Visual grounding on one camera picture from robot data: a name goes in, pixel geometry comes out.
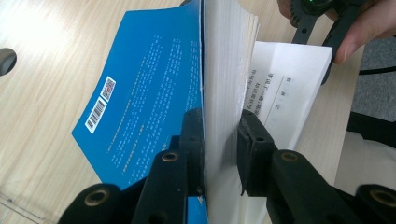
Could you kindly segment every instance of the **black cable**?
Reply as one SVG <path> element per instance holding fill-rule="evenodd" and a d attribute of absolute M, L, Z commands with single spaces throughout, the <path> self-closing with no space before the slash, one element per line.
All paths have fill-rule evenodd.
<path fill-rule="evenodd" d="M 377 69 L 367 69 L 367 70 L 360 70 L 359 75 L 373 75 L 373 74 L 381 74 L 381 73 L 389 73 L 395 72 L 396 66 L 386 67 L 386 68 L 377 68 Z"/>

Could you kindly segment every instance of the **book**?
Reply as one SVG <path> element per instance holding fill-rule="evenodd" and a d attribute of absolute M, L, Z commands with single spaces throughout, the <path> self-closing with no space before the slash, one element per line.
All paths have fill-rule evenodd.
<path fill-rule="evenodd" d="M 293 149 L 331 50 L 255 42 L 258 29 L 236 0 L 126 12 L 73 131 L 101 180 L 124 189 L 146 176 L 180 134 L 184 112 L 202 107 L 207 197 L 189 198 L 189 223 L 261 223 L 265 200 L 240 196 L 242 109 L 258 115 L 279 148 Z"/>
<path fill-rule="evenodd" d="M 126 189 L 180 135 L 184 113 L 202 107 L 201 1 L 128 11 L 97 87 L 72 134 L 105 183 Z M 189 198 L 189 223 L 206 223 Z"/>

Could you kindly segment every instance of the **person's hand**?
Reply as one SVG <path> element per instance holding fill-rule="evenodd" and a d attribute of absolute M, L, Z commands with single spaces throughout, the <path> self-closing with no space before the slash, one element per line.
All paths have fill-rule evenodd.
<path fill-rule="evenodd" d="M 280 13 L 290 20 L 290 0 L 277 0 Z M 333 19 L 333 14 L 326 14 Z M 337 50 L 335 63 L 343 63 L 359 47 L 375 38 L 396 35 L 396 0 L 369 0 Z"/>

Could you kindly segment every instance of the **qr code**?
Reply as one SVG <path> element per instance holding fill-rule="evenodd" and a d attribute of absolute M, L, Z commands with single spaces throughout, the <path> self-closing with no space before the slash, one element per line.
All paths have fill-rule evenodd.
<path fill-rule="evenodd" d="M 113 93 L 115 87 L 116 87 L 116 81 L 111 77 L 107 77 L 105 86 L 102 88 L 102 92 L 100 93 L 100 95 L 106 101 L 109 101 L 111 97 L 111 93 Z"/>

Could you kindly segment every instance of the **light wood surface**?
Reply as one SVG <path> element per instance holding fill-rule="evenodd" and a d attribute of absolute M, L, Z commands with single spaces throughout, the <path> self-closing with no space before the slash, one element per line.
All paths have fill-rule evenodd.
<path fill-rule="evenodd" d="M 0 200 L 40 223 L 56 223 L 99 178 L 71 135 L 102 73 L 126 10 L 178 6 L 180 0 L 2 0 L 0 48 L 17 52 L 0 77 Z M 290 42 L 294 29 L 276 1 L 243 0 L 260 16 L 258 39 Z M 329 29 L 323 18 L 310 43 Z M 335 66 L 305 125 L 298 150 L 333 183 L 361 60 Z M 3 223 L 34 223 L 6 211 Z"/>

